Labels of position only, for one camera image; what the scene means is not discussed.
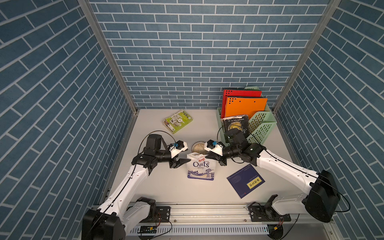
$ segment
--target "book cover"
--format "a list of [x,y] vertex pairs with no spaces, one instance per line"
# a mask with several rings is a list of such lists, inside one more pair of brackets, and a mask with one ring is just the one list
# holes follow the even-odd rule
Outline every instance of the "book cover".
[[254,89],[242,89],[242,90],[224,89],[223,90],[223,102],[222,102],[221,118],[225,117],[225,105],[227,104],[227,98],[230,98],[231,96],[261,97],[262,92],[259,91],[258,88],[257,88],[257,90],[254,90]]
[[248,115],[246,114],[223,118],[224,134],[233,128],[237,128],[243,132],[245,137],[248,137],[249,136],[248,121],[249,121],[249,118],[248,118]]
[[163,120],[163,125],[171,131],[172,134],[185,127],[192,122],[193,118],[184,110],[180,110],[172,116]]
[[255,190],[265,181],[251,164],[227,177],[240,198]]

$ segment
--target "orange folder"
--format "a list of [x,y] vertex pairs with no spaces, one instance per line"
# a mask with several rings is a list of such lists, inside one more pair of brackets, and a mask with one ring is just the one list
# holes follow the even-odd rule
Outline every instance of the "orange folder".
[[225,117],[247,114],[249,119],[258,111],[264,111],[267,98],[228,97]]
[[225,105],[227,104],[227,98],[229,97],[253,97],[258,98],[262,96],[261,91],[254,91],[254,90],[236,90],[236,89],[224,89],[223,90],[223,101],[222,101],[222,109],[221,109],[221,118],[225,118]]

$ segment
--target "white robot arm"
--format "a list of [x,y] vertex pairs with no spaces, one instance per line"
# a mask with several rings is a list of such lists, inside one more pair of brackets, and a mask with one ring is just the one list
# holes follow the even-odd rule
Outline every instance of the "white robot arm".
[[[163,142],[165,150],[160,150]],[[144,219],[154,220],[155,200],[141,197],[129,209],[139,185],[151,174],[159,162],[168,162],[170,168],[178,168],[190,159],[176,159],[177,155],[188,149],[187,143],[178,141],[169,147],[161,135],[148,136],[143,152],[132,160],[127,175],[108,199],[95,210],[88,210],[83,217],[81,239],[125,239],[126,233]]]
[[227,158],[240,157],[244,162],[267,169],[293,183],[303,193],[291,196],[273,195],[265,205],[269,216],[285,214],[311,214],[322,222],[330,222],[340,201],[340,195],[332,174],[323,170],[318,173],[285,160],[264,146],[248,143],[242,131],[231,129],[227,132],[230,145],[224,147],[220,142],[209,140],[205,150],[206,158],[218,160],[227,165]]

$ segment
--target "brick wall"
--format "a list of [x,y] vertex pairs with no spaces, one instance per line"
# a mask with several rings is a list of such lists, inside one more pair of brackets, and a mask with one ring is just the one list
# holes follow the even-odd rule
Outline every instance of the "brick wall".
[[276,101],[328,0],[91,0],[139,108],[217,108],[223,87]]
[[0,239],[73,239],[131,111],[76,0],[0,1]]
[[351,202],[334,217],[345,239],[384,234],[383,13],[382,0],[342,0],[278,111],[300,162]]

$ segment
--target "dark blue book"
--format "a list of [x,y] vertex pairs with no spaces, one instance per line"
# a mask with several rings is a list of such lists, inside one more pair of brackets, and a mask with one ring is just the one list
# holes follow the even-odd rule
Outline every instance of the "dark blue book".
[[245,197],[248,193],[252,192],[265,182],[251,164],[243,167],[227,177],[227,179],[240,198]]

